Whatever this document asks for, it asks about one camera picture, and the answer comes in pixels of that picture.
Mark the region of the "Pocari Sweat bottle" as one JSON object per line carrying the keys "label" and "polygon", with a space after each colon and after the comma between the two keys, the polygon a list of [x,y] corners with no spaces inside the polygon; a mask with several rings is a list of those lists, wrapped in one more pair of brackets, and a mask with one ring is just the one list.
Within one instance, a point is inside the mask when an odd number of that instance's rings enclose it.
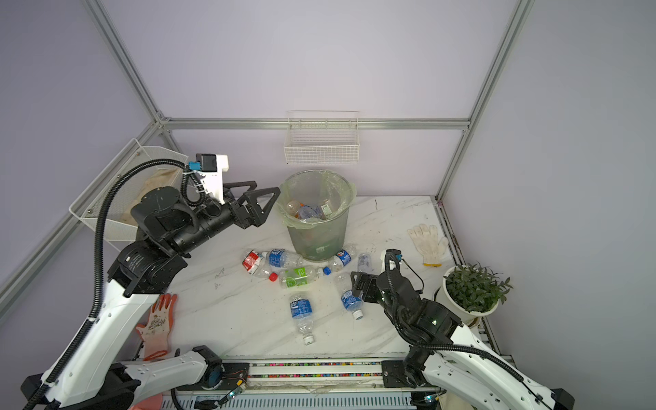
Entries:
{"label": "Pocari Sweat bottle", "polygon": [[309,298],[304,293],[290,297],[290,315],[303,343],[308,346],[315,342],[314,311]]}

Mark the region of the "square clear bottle green band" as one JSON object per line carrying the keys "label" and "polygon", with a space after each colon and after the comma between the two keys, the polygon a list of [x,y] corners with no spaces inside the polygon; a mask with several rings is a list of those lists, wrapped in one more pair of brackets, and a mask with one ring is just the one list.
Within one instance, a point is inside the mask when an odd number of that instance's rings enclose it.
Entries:
{"label": "square clear bottle green band", "polygon": [[322,203],[320,203],[318,205],[318,211],[319,211],[320,218],[322,220],[328,220],[335,213],[335,209],[333,208],[330,199],[326,199]]}

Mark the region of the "orange label bottle yellow cap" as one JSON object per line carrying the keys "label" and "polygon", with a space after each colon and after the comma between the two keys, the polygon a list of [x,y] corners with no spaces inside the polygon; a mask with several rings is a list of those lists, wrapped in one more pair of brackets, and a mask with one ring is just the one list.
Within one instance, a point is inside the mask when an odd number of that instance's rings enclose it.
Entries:
{"label": "orange label bottle yellow cap", "polygon": [[303,207],[303,204],[297,200],[291,200],[285,205],[285,211],[288,215],[297,218],[299,210]]}

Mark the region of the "clear bottle rainbow label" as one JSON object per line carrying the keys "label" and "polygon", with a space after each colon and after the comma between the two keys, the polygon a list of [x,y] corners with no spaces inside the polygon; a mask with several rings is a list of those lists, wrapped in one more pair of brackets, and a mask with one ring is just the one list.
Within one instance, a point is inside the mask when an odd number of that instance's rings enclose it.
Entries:
{"label": "clear bottle rainbow label", "polygon": [[316,206],[303,205],[297,211],[297,219],[310,220],[310,219],[323,219],[321,209]]}

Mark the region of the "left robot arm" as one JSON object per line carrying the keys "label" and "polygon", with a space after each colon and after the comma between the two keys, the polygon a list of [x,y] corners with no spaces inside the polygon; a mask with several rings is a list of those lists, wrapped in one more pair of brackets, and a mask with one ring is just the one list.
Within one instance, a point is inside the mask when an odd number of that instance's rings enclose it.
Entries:
{"label": "left robot arm", "polygon": [[[182,386],[212,388],[220,382],[221,358],[204,345],[154,362],[121,363],[116,357],[147,310],[172,302],[167,288],[193,249],[228,227],[259,227],[271,213],[280,190],[244,181],[242,195],[234,196],[233,184],[221,179],[225,160],[210,154],[190,163],[155,159],[131,168],[109,188],[95,229],[91,312],[58,361],[25,379],[27,408],[128,409]],[[104,231],[112,201],[131,178],[159,166],[181,169],[181,186],[159,187],[142,197],[132,209],[136,241],[106,268]]]}

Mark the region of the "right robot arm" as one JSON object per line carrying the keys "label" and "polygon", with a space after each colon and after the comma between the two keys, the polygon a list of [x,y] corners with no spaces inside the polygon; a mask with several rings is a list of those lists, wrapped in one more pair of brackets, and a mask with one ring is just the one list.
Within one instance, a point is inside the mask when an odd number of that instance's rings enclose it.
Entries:
{"label": "right robot arm", "polygon": [[574,397],[524,375],[497,355],[460,318],[423,298],[399,268],[353,272],[353,293],[377,303],[409,346],[401,376],[413,387],[453,393],[475,409],[572,409]]}

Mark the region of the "green bin liner bag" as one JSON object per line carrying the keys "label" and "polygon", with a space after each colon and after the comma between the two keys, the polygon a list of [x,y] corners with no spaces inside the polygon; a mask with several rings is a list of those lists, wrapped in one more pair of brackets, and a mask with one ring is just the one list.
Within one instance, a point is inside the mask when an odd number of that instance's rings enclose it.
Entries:
{"label": "green bin liner bag", "polygon": [[[323,227],[337,221],[348,213],[357,196],[355,184],[348,182],[341,174],[328,169],[310,169],[293,174],[279,188],[281,193],[274,209],[285,226],[299,230]],[[299,220],[285,211],[285,205],[291,200],[318,207],[326,199],[331,200],[335,209],[335,213],[328,220]]]}

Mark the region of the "grey mesh waste bin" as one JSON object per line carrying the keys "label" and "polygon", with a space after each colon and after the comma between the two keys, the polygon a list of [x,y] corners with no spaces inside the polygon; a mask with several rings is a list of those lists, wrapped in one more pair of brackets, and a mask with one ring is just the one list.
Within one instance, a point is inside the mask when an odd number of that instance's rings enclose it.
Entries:
{"label": "grey mesh waste bin", "polygon": [[297,254],[310,261],[324,261],[335,256],[345,244],[349,211],[337,221],[323,227],[299,230],[290,227],[288,233]]}

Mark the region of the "tall clear bottle faint label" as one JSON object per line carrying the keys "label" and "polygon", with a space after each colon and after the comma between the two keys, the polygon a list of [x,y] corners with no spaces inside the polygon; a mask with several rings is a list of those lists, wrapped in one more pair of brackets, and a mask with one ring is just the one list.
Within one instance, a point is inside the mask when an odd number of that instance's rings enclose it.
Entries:
{"label": "tall clear bottle faint label", "polygon": [[372,266],[372,257],[369,253],[363,252],[359,254],[357,261],[357,271],[360,273],[375,273]]}

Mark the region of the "clear bottle red white label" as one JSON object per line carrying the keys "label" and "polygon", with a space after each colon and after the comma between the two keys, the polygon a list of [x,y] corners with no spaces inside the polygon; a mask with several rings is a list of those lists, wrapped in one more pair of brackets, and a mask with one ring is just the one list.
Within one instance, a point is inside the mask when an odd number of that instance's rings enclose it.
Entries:
{"label": "clear bottle red white label", "polygon": [[242,267],[251,276],[266,278],[271,282],[276,282],[278,280],[278,273],[276,273],[274,268],[269,264],[266,256],[254,249],[244,256]]}

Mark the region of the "clear bottle blue label white cap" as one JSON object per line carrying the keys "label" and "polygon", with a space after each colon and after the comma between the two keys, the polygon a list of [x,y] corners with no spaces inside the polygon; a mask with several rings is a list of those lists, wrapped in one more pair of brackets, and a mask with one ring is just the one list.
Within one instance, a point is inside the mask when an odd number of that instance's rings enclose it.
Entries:
{"label": "clear bottle blue label white cap", "polygon": [[286,249],[272,249],[266,252],[265,257],[273,268],[301,268],[305,262],[301,255]]}

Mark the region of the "beige glove in shelf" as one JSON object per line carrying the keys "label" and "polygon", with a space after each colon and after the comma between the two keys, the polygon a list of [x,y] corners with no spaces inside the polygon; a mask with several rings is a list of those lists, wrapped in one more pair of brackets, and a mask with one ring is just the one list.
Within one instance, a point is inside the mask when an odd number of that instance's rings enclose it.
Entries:
{"label": "beige glove in shelf", "polygon": [[139,204],[141,199],[148,192],[153,191],[156,188],[174,186],[179,179],[180,174],[181,170],[178,168],[158,167],[147,177],[143,177],[142,174],[139,174],[137,177],[128,181],[126,185],[121,188],[121,191],[116,198],[116,201],[120,203],[121,210],[117,220],[131,226],[137,225],[131,215],[131,209]]}

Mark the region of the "clear bottle green label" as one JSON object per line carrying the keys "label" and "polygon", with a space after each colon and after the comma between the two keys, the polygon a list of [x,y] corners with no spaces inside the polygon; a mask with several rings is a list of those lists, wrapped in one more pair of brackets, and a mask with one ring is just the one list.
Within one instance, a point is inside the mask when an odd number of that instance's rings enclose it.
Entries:
{"label": "clear bottle green label", "polygon": [[328,266],[302,266],[283,271],[278,277],[280,285],[284,289],[292,289],[316,282],[319,278],[331,275],[333,271]]}

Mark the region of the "white cotton work glove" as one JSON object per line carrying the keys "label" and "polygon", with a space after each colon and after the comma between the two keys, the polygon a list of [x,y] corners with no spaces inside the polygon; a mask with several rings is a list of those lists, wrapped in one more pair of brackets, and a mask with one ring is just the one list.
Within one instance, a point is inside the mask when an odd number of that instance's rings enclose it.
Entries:
{"label": "white cotton work glove", "polygon": [[437,225],[416,225],[408,229],[415,249],[420,253],[423,264],[429,267],[440,267],[447,256],[449,241]]}

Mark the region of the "potted green plant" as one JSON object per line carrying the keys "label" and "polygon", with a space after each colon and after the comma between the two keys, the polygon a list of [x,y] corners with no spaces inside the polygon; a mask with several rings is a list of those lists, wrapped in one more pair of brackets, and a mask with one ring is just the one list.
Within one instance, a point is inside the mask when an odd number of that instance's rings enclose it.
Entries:
{"label": "potted green plant", "polygon": [[504,304],[513,288],[510,278],[488,266],[456,265],[444,274],[435,301],[472,327]]}

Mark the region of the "red coated glove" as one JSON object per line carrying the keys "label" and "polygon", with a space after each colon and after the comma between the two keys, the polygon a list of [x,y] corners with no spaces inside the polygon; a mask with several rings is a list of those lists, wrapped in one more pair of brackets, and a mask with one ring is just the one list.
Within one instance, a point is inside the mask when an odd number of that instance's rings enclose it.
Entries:
{"label": "red coated glove", "polygon": [[169,336],[174,327],[177,300],[175,294],[161,295],[150,308],[147,323],[136,326],[143,342],[144,361],[160,359],[170,352]]}

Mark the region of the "white mesh wall shelf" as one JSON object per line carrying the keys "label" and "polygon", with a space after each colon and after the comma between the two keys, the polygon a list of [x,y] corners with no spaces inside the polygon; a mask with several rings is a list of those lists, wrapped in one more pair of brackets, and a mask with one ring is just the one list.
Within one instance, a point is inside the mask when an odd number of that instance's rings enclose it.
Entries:
{"label": "white mesh wall shelf", "polygon": [[[186,162],[187,155],[161,146],[142,145],[131,140],[94,181],[69,206],[69,213],[92,231],[96,230],[97,218],[104,198],[127,171],[139,164],[155,159]],[[112,201],[105,224],[104,240],[120,250],[133,242],[138,225],[131,216],[131,209],[149,191],[163,186],[180,186],[182,170],[171,166],[154,166],[140,172],[121,187]]]}

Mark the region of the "aluminium frame post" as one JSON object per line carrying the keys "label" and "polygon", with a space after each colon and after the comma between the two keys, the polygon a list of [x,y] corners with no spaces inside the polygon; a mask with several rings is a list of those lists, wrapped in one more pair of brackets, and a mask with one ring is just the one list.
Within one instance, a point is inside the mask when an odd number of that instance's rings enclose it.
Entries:
{"label": "aluminium frame post", "polygon": [[91,0],[82,1],[81,4],[149,118],[149,124],[143,132],[143,137],[138,138],[140,143],[145,145],[152,138],[160,137],[166,143],[167,148],[181,153],[182,150],[174,138],[173,132],[167,126],[168,118],[155,102],[103,2]]}

